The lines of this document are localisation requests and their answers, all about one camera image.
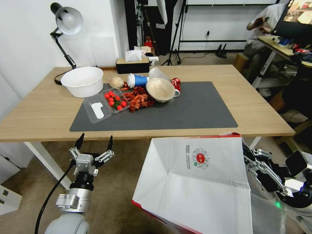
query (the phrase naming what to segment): clear plastic cup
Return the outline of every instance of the clear plastic cup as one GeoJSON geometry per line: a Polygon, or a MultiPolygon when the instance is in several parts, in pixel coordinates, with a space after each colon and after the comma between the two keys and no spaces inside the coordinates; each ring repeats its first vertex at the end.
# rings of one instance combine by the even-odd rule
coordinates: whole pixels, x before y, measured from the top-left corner
{"type": "Polygon", "coordinates": [[[166,76],[159,68],[152,68],[149,71],[149,78],[155,79],[155,78],[161,78],[170,81],[169,77],[166,76]]]}

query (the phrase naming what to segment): white plastic bowl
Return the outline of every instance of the white plastic bowl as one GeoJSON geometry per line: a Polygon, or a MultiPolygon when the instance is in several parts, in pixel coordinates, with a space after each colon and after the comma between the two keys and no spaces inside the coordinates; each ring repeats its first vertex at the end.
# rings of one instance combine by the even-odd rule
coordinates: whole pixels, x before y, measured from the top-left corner
{"type": "Polygon", "coordinates": [[[65,73],[61,83],[75,97],[90,97],[103,89],[103,71],[96,67],[76,68],[65,73]]]}
{"type": "Polygon", "coordinates": [[[167,102],[175,95],[173,84],[162,78],[154,78],[146,83],[147,92],[158,102],[167,102]]]}

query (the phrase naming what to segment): beige bowl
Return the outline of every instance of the beige bowl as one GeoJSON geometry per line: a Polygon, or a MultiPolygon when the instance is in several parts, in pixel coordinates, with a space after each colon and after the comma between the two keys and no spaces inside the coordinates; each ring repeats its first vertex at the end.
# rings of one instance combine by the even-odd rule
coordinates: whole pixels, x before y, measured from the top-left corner
{"type": "Polygon", "coordinates": [[[158,102],[167,102],[175,95],[175,87],[165,79],[154,78],[146,83],[147,92],[158,102]]]}

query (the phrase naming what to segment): onion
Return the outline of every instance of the onion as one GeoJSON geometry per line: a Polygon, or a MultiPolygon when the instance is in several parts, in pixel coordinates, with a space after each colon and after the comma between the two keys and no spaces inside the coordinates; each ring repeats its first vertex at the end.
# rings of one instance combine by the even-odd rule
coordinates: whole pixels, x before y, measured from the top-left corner
{"type": "Polygon", "coordinates": [[[118,76],[111,78],[109,82],[112,88],[121,88],[124,85],[123,79],[118,76]]]}

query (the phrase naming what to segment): tissue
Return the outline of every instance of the tissue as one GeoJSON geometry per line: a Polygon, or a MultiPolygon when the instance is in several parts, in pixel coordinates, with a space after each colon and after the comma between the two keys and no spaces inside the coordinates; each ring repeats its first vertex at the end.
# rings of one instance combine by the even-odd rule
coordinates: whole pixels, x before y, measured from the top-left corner
{"type": "Polygon", "coordinates": [[[142,60],[142,50],[129,50],[125,52],[126,62],[131,61],[141,61],[142,60]]]}

